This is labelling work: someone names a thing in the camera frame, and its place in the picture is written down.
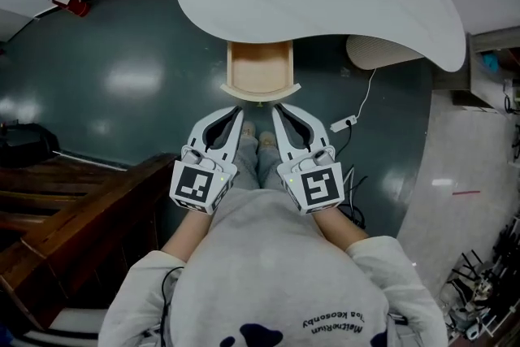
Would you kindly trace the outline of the person's right forearm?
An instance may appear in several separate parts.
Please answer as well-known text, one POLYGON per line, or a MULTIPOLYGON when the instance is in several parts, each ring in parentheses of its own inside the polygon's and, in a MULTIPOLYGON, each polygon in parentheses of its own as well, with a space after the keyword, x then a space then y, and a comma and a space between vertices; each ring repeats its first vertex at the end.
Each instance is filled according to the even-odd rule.
POLYGON ((336 207, 318 211, 312 216, 325 239, 342 251, 368 238, 362 229, 336 207))

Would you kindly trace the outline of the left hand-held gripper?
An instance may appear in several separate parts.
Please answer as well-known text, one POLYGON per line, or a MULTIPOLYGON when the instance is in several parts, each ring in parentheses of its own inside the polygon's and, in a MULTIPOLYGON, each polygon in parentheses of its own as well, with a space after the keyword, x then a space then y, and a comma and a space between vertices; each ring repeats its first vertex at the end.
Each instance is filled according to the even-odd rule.
POLYGON ((170 199, 179 207, 213 215, 232 187, 232 163, 244 119, 240 106, 219 109, 195 123, 173 167, 170 199))

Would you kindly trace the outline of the person's left forearm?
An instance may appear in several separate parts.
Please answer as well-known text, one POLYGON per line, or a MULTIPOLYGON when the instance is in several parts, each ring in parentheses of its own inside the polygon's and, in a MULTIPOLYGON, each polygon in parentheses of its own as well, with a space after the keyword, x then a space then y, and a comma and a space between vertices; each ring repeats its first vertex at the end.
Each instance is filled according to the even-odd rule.
POLYGON ((211 216, 189 210, 161 251, 187 262, 206 237, 211 223, 211 216))

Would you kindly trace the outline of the dark wooden bench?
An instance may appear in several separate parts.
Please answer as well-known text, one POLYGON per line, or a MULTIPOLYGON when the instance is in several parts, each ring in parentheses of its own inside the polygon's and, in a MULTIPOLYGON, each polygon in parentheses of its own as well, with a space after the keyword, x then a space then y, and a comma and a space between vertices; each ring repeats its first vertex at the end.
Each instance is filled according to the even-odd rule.
POLYGON ((0 168, 0 323, 46 330, 68 307, 107 308, 129 268, 158 248, 155 214, 174 161, 0 168))

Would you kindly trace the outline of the white power strip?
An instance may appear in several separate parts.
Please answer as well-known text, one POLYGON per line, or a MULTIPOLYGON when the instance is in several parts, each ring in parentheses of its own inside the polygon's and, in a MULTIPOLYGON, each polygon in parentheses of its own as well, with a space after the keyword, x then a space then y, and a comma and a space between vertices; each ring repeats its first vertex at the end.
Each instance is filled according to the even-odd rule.
POLYGON ((340 132, 346 128, 353 127, 358 121, 358 118, 356 115, 351 115, 346 118, 343 118, 341 120, 338 120, 330 125, 330 130, 332 132, 340 132))

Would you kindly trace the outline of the wooden drawer with white front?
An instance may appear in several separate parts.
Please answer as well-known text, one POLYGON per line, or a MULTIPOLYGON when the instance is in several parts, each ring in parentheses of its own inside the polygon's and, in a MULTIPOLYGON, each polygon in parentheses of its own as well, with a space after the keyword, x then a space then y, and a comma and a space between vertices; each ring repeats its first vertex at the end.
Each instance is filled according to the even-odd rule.
POLYGON ((221 89, 248 102, 274 102, 301 86, 294 81, 291 41, 250 44, 228 42, 227 78, 221 89))

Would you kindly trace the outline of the black bag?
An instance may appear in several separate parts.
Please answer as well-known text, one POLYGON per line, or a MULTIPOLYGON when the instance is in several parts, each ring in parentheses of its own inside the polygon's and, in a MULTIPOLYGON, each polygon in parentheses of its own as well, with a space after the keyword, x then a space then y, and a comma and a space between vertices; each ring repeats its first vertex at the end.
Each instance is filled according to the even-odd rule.
POLYGON ((58 138, 40 124, 0 123, 0 167, 24 168, 53 158, 58 138))

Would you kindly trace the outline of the red fire extinguisher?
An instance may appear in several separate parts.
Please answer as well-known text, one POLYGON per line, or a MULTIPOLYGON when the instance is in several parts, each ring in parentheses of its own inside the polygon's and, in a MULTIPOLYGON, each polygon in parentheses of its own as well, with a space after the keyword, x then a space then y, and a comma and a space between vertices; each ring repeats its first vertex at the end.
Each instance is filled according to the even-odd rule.
POLYGON ((90 10, 90 5, 82 0, 50 0, 55 6, 69 11, 73 15, 85 17, 90 10))

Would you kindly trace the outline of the grey shelf cabinet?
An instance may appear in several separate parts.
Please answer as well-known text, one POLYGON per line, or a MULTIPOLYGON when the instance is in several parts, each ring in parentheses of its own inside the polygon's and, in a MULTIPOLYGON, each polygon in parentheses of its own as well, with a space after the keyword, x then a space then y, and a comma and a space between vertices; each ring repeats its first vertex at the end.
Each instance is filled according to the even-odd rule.
POLYGON ((466 58, 457 72, 432 70, 433 89, 448 93, 454 106, 506 117, 520 114, 520 25, 466 36, 466 58), (482 54, 499 61, 491 72, 482 54))

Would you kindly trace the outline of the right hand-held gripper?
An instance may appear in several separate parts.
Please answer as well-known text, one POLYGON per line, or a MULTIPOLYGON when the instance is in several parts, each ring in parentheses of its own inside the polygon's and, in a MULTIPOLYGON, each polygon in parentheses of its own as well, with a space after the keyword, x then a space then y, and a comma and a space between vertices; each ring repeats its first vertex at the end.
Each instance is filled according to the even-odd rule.
POLYGON ((300 214, 338 206, 345 199, 342 167, 322 122, 286 103, 275 104, 272 119, 283 161, 277 172, 300 214))

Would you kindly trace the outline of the black and white equipment cluster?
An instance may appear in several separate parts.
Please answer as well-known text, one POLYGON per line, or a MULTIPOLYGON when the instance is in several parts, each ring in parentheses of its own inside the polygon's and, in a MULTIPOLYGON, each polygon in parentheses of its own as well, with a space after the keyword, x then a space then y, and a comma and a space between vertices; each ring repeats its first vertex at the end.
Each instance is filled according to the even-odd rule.
POLYGON ((461 254, 440 291, 448 342, 494 339, 520 311, 520 213, 500 231, 492 255, 461 254))

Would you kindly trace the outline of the person's arm in white sleeve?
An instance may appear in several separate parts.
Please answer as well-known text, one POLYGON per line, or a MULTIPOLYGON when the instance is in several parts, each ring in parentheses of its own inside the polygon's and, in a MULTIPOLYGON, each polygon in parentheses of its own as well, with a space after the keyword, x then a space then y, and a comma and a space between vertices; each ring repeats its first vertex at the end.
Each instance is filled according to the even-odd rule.
POLYGON ((397 239, 342 251, 280 191, 234 189, 187 262, 133 265, 99 347, 448 347, 440 308, 397 239))

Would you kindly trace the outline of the light grey speckled trousers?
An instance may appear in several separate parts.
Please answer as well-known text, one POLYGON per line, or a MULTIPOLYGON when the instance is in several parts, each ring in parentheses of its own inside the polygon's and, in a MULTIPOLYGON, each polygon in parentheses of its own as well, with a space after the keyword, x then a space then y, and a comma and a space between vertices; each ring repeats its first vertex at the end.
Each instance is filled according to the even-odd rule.
POLYGON ((277 167, 281 164, 277 147, 261 148, 256 137, 242 136, 239 140, 234 164, 237 167, 234 187, 246 190, 285 191, 277 172, 277 167))

